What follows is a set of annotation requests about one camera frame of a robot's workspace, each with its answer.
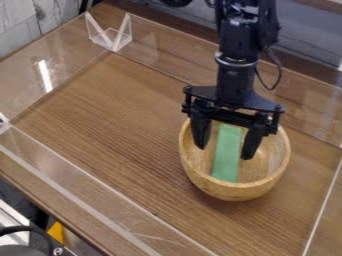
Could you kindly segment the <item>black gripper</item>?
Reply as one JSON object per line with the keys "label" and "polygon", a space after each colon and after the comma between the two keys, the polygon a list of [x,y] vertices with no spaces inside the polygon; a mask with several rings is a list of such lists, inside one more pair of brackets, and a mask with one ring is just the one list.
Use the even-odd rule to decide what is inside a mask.
{"label": "black gripper", "polygon": [[182,112],[190,118],[194,143],[199,149],[207,146],[213,121],[246,128],[241,158],[250,160],[263,136],[278,132],[285,107],[255,92],[257,59],[246,61],[217,56],[215,61],[217,84],[185,87]]}

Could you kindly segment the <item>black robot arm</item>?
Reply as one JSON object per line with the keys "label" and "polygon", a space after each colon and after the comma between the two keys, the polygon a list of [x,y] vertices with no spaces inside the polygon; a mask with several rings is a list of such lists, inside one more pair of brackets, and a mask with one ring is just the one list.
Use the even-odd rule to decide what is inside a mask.
{"label": "black robot arm", "polygon": [[195,145],[203,149],[211,124],[219,121],[247,129],[241,158],[254,158],[262,139],[278,132],[285,107],[258,94],[259,54],[271,54],[281,24],[277,0],[215,0],[219,49],[217,84],[186,86],[182,112],[187,114]]}

